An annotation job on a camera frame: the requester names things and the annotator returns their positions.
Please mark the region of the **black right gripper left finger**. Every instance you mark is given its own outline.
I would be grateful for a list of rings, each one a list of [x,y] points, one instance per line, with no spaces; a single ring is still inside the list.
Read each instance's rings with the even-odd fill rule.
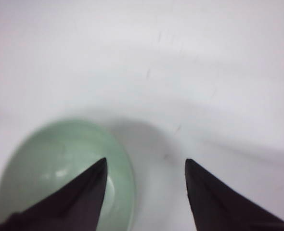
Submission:
[[[10,215],[0,231],[94,231],[106,182],[107,160],[102,158],[50,196]]]

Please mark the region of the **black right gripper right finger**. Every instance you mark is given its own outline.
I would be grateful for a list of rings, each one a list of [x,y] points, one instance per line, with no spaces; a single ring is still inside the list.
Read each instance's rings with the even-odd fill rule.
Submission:
[[[187,196],[198,231],[284,231],[284,221],[186,159]]]

